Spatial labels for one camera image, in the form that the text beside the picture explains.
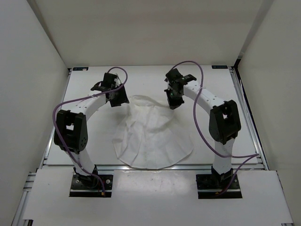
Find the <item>white floor panel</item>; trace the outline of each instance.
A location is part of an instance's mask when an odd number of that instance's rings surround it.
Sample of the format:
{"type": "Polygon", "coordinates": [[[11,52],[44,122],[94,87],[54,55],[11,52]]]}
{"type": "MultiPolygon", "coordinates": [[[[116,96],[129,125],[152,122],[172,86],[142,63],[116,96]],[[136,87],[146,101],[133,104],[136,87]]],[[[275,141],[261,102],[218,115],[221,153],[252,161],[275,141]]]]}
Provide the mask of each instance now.
{"type": "Polygon", "coordinates": [[[241,171],[242,199],[199,200],[194,171],[115,171],[111,198],[69,197],[72,169],[37,172],[34,226],[281,226],[292,223],[275,171],[241,171]]]}
{"type": "MultiPolygon", "coordinates": [[[[89,93],[91,87],[103,79],[103,74],[110,67],[89,67],[88,71],[73,71],[66,91],[64,101],[84,97],[89,93]]],[[[125,85],[128,96],[146,95],[151,98],[164,101],[167,103],[167,97],[164,89],[167,83],[164,82],[165,74],[170,70],[171,66],[125,66],[128,72],[128,82],[125,85]]],[[[200,71],[197,66],[184,65],[178,67],[183,75],[192,74],[200,81],[200,71]]],[[[204,69],[204,87],[212,93],[225,99],[236,101],[238,105],[242,129],[233,146],[234,155],[247,155],[255,153],[252,138],[246,125],[246,121],[241,110],[238,97],[232,82],[232,78],[228,69],[212,69],[210,65],[203,66],[204,69]]],[[[122,80],[124,74],[118,69],[114,69],[112,73],[118,73],[122,80]]],[[[199,136],[194,125],[192,116],[193,101],[184,97],[185,103],[175,110],[175,116],[183,125],[183,129],[190,133],[194,150],[191,155],[180,161],[178,164],[212,164],[214,154],[205,145],[199,136]]],[[[76,103],[63,106],[63,109],[70,109],[76,103]]],[[[126,115],[126,106],[111,108],[110,104],[101,107],[88,121],[88,145],[87,150],[91,159],[98,165],[124,165],[117,159],[112,138],[116,131],[116,126],[122,121],[126,115]]],[[[214,145],[211,138],[208,125],[209,116],[201,108],[197,107],[197,117],[200,128],[209,143],[214,145]]],[[[244,159],[233,159],[233,163],[242,163],[244,159]]],[[[249,163],[257,163],[257,159],[253,158],[249,163]]],[[[60,148],[54,144],[51,145],[48,165],[71,165],[69,157],[60,148]]]]}

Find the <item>metal frame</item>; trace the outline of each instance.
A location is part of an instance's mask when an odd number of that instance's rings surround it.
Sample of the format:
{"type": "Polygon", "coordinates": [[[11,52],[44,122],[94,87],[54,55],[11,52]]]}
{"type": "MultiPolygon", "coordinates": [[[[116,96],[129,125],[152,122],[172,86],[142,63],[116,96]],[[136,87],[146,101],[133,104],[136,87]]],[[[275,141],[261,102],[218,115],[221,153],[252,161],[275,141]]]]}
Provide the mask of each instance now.
{"type": "MultiPolygon", "coordinates": [[[[256,133],[256,129],[255,129],[253,120],[252,120],[251,115],[250,115],[250,111],[249,111],[249,109],[246,105],[246,101],[245,101],[245,98],[244,98],[244,92],[243,92],[243,89],[242,89],[242,84],[239,82],[238,76],[236,75],[235,70],[234,70],[233,67],[229,67],[229,72],[230,72],[230,75],[232,77],[234,88],[235,88],[236,94],[238,96],[238,100],[239,100],[240,106],[242,108],[243,115],[244,115],[244,118],[246,120],[249,133],[250,133],[251,138],[253,140],[255,151],[257,153],[259,153],[260,156],[261,156],[261,158],[257,158],[257,160],[260,159],[260,162],[258,161],[259,164],[257,164],[257,165],[259,165],[259,167],[255,164],[251,164],[250,166],[243,166],[242,168],[254,169],[254,166],[256,166],[255,168],[261,169],[261,167],[263,166],[263,168],[265,170],[269,170],[268,163],[266,161],[262,146],[260,144],[259,138],[258,138],[257,133],[256,133]]],[[[68,84],[69,84],[71,73],[72,73],[72,69],[70,69],[70,72],[69,72],[69,75],[68,75],[68,81],[67,81],[67,84],[66,84],[66,87],[65,87],[64,95],[62,97],[62,101],[64,100],[64,97],[65,97],[65,94],[66,94],[66,91],[67,91],[67,87],[68,87],[68,84]]],[[[55,132],[55,128],[53,127],[50,138],[48,140],[48,144],[47,144],[46,149],[44,151],[44,155],[43,155],[42,161],[40,163],[39,169],[43,168],[47,164],[47,158],[48,158],[48,154],[49,154],[50,147],[51,147],[51,144],[52,144],[52,140],[53,140],[53,137],[54,137],[54,132],[55,132]]],[[[207,169],[208,167],[211,167],[211,165],[174,165],[172,167],[166,168],[166,170],[198,170],[198,169],[204,170],[204,168],[207,169]]],[[[125,166],[123,166],[123,165],[97,165],[97,168],[98,168],[98,170],[133,170],[133,168],[131,168],[129,166],[126,166],[126,165],[125,166]]]]}
{"type": "MultiPolygon", "coordinates": [[[[257,153],[260,154],[260,157],[257,157],[257,161],[258,161],[257,164],[244,165],[244,166],[242,166],[241,170],[269,170],[262,146],[260,144],[259,137],[257,136],[257,133],[256,133],[253,119],[250,115],[250,110],[248,109],[248,106],[246,104],[246,100],[244,97],[244,91],[242,88],[242,83],[239,80],[233,67],[229,67],[229,71],[230,71],[230,74],[232,77],[234,88],[236,90],[236,94],[239,99],[240,106],[243,111],[244,118],[247,123],[248,130],[250,132],[251,138],[253,140],[253,144],[255,146],[255,150],[257,153]]],[[[67,80],[67,84],[65,87],[63,97],[62,97],[62,101],[63,101],[66,91],[67,91],[71,72],[72,72],[72,69],[70,70],[69,75],[68,75],[68,80],[67,80]]],[[[53,128],[51,131],[47,146],[45,148],[44,155],[43,155],[42,161],[40,163],[39,169],[73,167],[71,165],[60,165],[60,166],[47,165],[47,158],[48,158],[48,154],[49,154],[52,140],[54,137],[54,132],[55,132],[55,129],[53,128]]],[[[196,174],[210,174],[211,166],[212,165],[174,165],[172,167],[168,167],[163,170],[194,170],[196,174]]],[[[239,166],[239,164],[233,164],[233,169],[237,169],[238,166],[239,166]]],[[[97,165],[97,169],[98,169],[99,174],[113,174],[114,170],[137,170],[137,169],[133,169],[126,165],[97,165]]],[[[32,225],[31,220],[23,220],[23,214],[24,214],[25,207],[27,205],[29,194],[30,194],[32,186],[33,186],[35,175],[36,175],[36,173],[30,173],[27,177],[27,180],[26,180],[24,188],[23,188],[23,195],[20,200],[19,206],[17,208],[15,217],[13,219],[12,226],[30,226],[30,225],[32,225]]],[[[292,226],[293,224],[283,224],[283,225],[284,226],[292,226]]]]}
{"type": "Polygon", "coordinates": [[[253,123],[253,119],[252,119],[251,114],[250,114],[250,109],[248,108],[248,106],[246,104],[244,90],[243,90],[243,84],[239,80],[239,78],[236,74],[236,71],[234,70],[233,67],[229,67],[229,71],[230,71],[230,74],[231,74],[231,77],[232,77],[232,80],[233,80],[234,88],[235,88],[236,94],[238,96],[240,106],[241,106],[241,108],[243,110],[243,113],[244,113],[243,115],[244,115],[244,118],[246,120],[247,127],[249,129],[251,138],[253,140],[255,150],[261,156],[264,169],[269,170],[268,162],[265,158],[263,148],[261,146],[259,137],[258,137],[256,129],[255,129],[255,125],[253,123]]]}

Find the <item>black mounting plate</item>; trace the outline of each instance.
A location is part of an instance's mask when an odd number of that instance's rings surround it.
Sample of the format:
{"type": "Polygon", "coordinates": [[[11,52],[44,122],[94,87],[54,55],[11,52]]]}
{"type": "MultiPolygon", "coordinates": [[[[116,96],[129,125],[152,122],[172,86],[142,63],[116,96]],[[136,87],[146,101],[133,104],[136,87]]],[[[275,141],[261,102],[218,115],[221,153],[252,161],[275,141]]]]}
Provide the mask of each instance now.
{"type": "Polygon", "coordinates": [[[216,196],[216,192],[225,188],[229,181],[217,185],[212,181],[211,174],[197,174],[197,186],[198,186],[198,199],[241,199],[242,194],[240,191],[239,181],[237,175],[235,175],[233,183],[230,185],[227,192],[216,196]]]}
{"type": "Polygon", "coordinates": [[[101,185],[96,185],[95,187],[86,187],[83,185],[77,174],[72,177],[71,187],[69,197],[100,197],[100,198],[111,198],[112,196],[112,186],[113,186],[113,175],[98,175],[104,184],[105,196],[102,193],[101,185]]]}

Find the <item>black bracket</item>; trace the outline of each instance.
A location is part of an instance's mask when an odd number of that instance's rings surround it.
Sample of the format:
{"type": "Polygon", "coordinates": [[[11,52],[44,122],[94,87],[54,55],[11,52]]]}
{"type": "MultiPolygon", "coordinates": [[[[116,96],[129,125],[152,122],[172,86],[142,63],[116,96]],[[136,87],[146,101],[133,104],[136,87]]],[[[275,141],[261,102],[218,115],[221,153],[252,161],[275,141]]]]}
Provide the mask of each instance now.
{"type": "Polygon", "coordinates": [[[216,196],[217,191],[224,189],[231,178],[223,181],[223,183],[217,183],[215,178],[211,174],[197,174],[197,186],[198,186],[198,199],[241,199],[242,194],[240,191],[239,181],[237,175],[235,175],[233,183],[228,188],[228,191],[224,194],[216,196]]]}
{"type": "MultiPolygon", "coordinates": [[[[105,73],[103,76],[103,81],[97,82],[91,90],[98,90],[101,92],[106,92],[112,89],[116,89],[116,82],[117,82],[118,76],[111,73],[105,73]]],[[[123,103],[129,103],[129,100],[127,98],[126,89],[122,87],[118,91],[114,91],[111,93],[107,93],[106,100],[110,102],[111,107],[121,106],[123,103]]]]}
{"type": "Polygon", "coordinates": [[[237,104],[234,100],[225,101],[221,106],[214,106],[210,111],[209,132],[215,141],[223,145],[236,138],[241,130],[237,104]]]}
{"type": "MultiPolygon", "coordinates": [[[[60,110],[56,115],[58,129],[71,152],[79,153],[85,149],[88,142],[87,120],[83,113],[72,113],[60,110]],[[67,126],[74,125],[73,130],[67,126]]],[[[65,148],[55,131],[54,143],[65,151],[65,148]]]]}
{"type": "Polygon", "coordinates": [[[70,197],[100,197],[100,198],[111,198],[112,196],[112,186],[113,186],[113,175],[98,175],[104,184],[105,196],[102,193],[101,184],[98,181],[93,186],[87,186],[82,183],[82,178],[80,175],[74,174],[72,177],[71,187],[70,187],[70,197]]]}
{"type": "Polygon", "coordinates": [[[228,172],[219,174],[213,166],[211,166],[211,175],[212,179],[216,181],[217,184],[223,184],[225,180],[229,181],[229,178],[233,175],[233,168],[231,168],[228,172]]]}
{"type": "Polygon", "coordinates": [[[184,103],[182,96],[183,87],[190,81],[196,81],[197,79],[191,74],[183,76],[178,69],[172,69],[166,74],[165,81],[168,82],[168,89],[165,89],[167,100],[170,109],[175,109],[184,103]]]}

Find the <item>white cloth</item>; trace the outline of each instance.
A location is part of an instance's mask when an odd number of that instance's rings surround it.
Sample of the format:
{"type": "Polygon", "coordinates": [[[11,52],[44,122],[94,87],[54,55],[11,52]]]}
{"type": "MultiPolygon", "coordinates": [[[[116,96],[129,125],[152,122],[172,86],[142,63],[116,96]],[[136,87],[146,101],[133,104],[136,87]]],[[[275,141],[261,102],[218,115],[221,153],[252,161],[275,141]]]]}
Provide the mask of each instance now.
{"type": "Polygon", "coordinates": [[[174,111],[159,102],[130,97],[127,116],[112,140],[117,158],[133,168],[161,169],[174,165],[193,150],[190,136],[174,111]]]}

